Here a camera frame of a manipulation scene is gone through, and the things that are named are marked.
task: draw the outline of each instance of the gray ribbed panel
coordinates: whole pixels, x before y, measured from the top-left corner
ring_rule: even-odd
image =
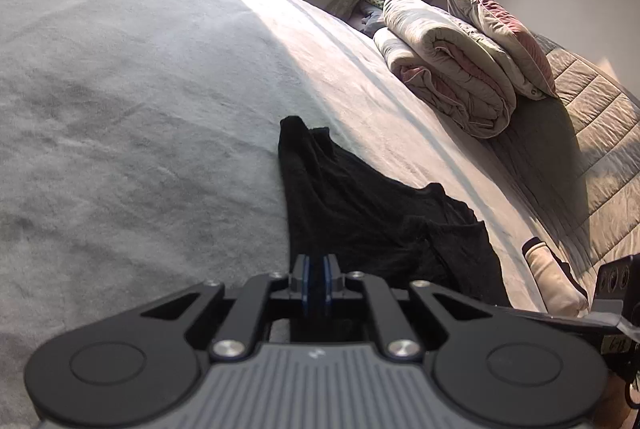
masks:
[[[263,345],[211,368],[171,414],[140,429],[477,429],[444,405],[420,366],[391,364],[369,345]],[[58,429],[44,423],[40,429]]]

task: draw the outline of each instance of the pink pillow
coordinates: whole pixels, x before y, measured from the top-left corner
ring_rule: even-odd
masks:
[[[500,44],[531,84],[558,97],[549,61],[524,24],[494,0],[447,0],[447,5],[450,14]]]

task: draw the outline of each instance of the black shirt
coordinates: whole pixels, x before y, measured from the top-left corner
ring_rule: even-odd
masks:
[[[335,144],[326,127],[280,122],[278,157],[289,218],[290,265],[298,254],[335,253],[406,288],[425,279],[485,303],[511,306],[484,222],[440,184],[414,189]]]

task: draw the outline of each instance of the metal screw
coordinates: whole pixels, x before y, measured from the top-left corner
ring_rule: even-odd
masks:
[[[237,357],[244,353],[244,344],[233,339],[218,341],[213,345],[213,352],[219,357]]]
[[[394,357],[412,357],[420,351],[420,346],[414,341],[399,339],[398,341],[389,343],[386,349],[388,349],[389,353]]]

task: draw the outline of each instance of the bed sheet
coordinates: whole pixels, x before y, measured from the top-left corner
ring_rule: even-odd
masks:
[[[276,148],[298,114],[486,222],[514,306],[547,236],[497,159],[302,0],[0,0],[0,427],[44,340],[205,278],[285,269]]]

